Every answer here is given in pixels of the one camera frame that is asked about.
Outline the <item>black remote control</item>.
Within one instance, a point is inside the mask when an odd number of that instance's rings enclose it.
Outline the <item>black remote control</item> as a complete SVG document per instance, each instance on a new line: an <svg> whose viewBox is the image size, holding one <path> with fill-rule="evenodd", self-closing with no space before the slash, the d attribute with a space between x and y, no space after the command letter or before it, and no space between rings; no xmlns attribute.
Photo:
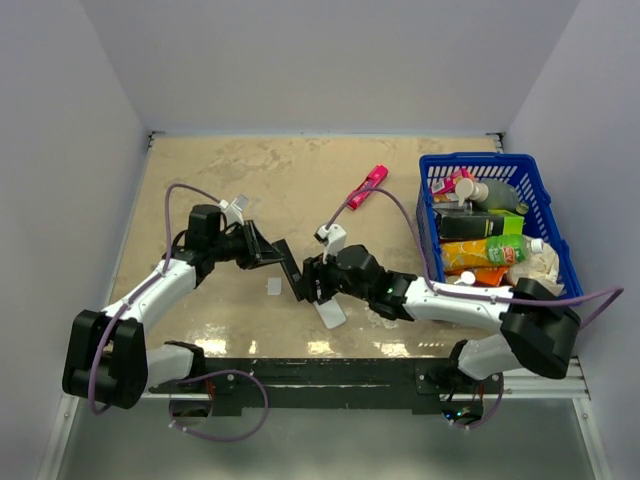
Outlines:
<svg viewBox="0 0 640 480"><path fill-rule="evenodd" d="M288 243L285 239L280 239L274 242L273 246L281 255L280 264L296 300L303 301L304 296L299 289L301 273Z"/></svg>

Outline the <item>white remote control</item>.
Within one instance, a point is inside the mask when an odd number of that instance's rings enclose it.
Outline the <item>white remote control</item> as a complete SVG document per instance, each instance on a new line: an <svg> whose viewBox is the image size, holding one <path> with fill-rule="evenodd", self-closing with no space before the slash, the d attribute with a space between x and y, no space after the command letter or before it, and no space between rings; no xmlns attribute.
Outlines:
<svg viewBox="0 0 640 480"><path fill-rule="evenodd" d="M335 299L324 303L315 302L314 308L328 330L334 330L346 323L346 315Z"/></svg>

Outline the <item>white battery cover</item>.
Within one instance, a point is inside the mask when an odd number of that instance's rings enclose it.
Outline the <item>white battery cover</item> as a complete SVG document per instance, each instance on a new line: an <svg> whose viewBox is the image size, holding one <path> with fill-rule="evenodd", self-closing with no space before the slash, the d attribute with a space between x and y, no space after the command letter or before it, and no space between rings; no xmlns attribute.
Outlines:
<svg viewBox="0 0 640 480"><path fill-rule="evenodd" d="M267 279L267 295L279 296L282 292L282 279L280 277L269 277Z"/></svg>

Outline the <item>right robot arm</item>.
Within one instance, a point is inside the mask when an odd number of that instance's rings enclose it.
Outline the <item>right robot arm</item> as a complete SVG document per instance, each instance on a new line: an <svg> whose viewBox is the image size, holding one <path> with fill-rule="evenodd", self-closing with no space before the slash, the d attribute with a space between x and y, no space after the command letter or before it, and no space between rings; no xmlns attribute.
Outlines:
<svg viewBox="0 0 640 480"><path fill-rule="evenodd" d="M293 289L310 303L344 294L388 320L438 320L487 332L484 339L459 342L434 376L459 393L519 368L564 378L581 325L580 317L537 281L497 288L430 282L385 269L362 245L305 259Z"/></svg>

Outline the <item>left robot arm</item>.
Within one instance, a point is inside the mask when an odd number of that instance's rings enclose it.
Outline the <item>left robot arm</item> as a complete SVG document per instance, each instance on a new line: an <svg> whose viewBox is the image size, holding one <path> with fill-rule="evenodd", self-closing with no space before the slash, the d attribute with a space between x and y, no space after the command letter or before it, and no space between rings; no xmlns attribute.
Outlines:
<svg viewBox="0 0 640 480"><path fill-rule="evenodd" d="M282 262L283 256L229 204L199 204L169 252L132 292L100 311L74 319L62 377L63 391L94 404L129 409L151 388L174 382L185 392L207 380L202 348L169 341L147 347L146 335L221 262L243 270Z"/></svg>

